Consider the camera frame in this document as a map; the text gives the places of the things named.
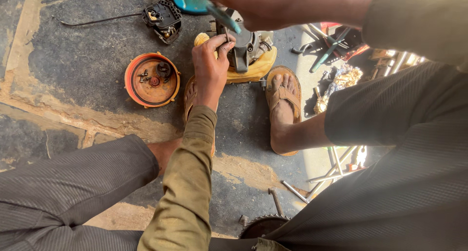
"bolt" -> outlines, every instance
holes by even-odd
[[[239,220],[239,224],[242,224],[243,228],[247,227],[247,222],[249,221],[249,218],[246,217],[245,215],[241,216],[241,219]]]
[[[283,209],[281,208],[281,205],[279,204],[278,192],[276,191],[276,187],[268,188],[268,194],[273,195],[273,200],[275,201],[276,210],[278,211],[278,215],[279,216],[284,216]]]
[[[149,84],[152,86],[152,87],[157,87],[159,86],[159,79],[157,77],[152,77],[149,81]]]

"flip-flop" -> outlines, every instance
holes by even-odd
[[[185,90],[184,90],[184,97],[187,95],[187,91],[189,90],[189,87],[193,82],[195,82],[195,75],[190,77],[189,81],[187,82],[187,85],[185,86]],[[196,96],[196,91],[189,99],[187,99],[187,101],[184,102],[184,117],[182,118],[182,120],[184,121],[184,126],[187,124],[187,121],[189,120],[189,114],[190,114],[190,111],[192,110],[193,99],[195,98],[195,96]],[[214,157],[214,152],[216,151],[216,147],[214,146],[214,138],[215,137],[213,136],[213,146],[211,147],[211,158]]]
[[[291,92],[289,92],[283,86],[283,84],[281,84],[278,90],[272,91],[273,89],[272,80],[278,74],[281,75],[281,80],[283,80],[284,74],[289,74],[289,76],[293,76],[294,87],[296,89],[296,95],[293,95]],[[294,72],[285,66],[276,66],[272,68],[270,72],[268,73],[268,76],[266,78],[266,84],[267,85],[266,85],[265,94],[266,94],[266,100],[268,102],[268,106],[270,108],[270,122],[272,121],[273,109],[276,107],[276,105],[281,99],[287,99],[294,106],[293,124],[301,122],[302,120],[302,117],[301,117],[301,84],[299,84],[299,80],[297,79],[297,76],[294,74]],[[291,156],[298,152],[299,151],[296,150],[293,152],[288,152],[288,153],[284,153],[280,155]]]

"crumpled foil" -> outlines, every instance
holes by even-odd
[[[323,96],[317,99],[317,103],[313,108],[315,113],[318,114],[327,110],[330,95],[335,91],[356,85],[361,76],[362,71],[359,68],[353,68],[348,64],[343,64],[336,72],[335,78],[333,79],[333,82],[331,82],[330,86],[328,86],[327,91],[325,91]]]

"gear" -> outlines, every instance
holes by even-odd
[[[276,213],[257,217],[243,226],[238,237],[240,239],[263,237],[280,228],[290,219],[288,216],[279,216]]]

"concrete floor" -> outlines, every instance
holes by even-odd
[[[0,169],[36,163],[55,155],[137,134],[146,142],[180,137],[183,133],[183,89],[193,75],[193,39],[209,28],[209,16],[184,15],[183,32],[163,44],[137,17],[70,28],[64,21],[102,19],[140,11],[152,0],[0,0]],[[302,86],[304,117],[310,117],[312,88],[325,63],[309,73],[314,51],[290,53],[312,38],[306,27],[275,32],[276,65],[293,69]],[[176,101],[144,109],[124,89],[124,71],[135,56],[160,51],[181,75]],[[270,123],[264,92],[257,84],[228,85],[219,102],[213,198],[210,222],[215,236],[233,237],[241,230],[240,216],[275,213],[268,188],[280,188],[288,216],[305,204],[280,180],[310,190],[308,178],[330,169],[325,149],[308,149],[295,156],[275,154],[269,145]],[[162,196],[162,178],[122,199],[87,222],[112,230],[143,230]]]

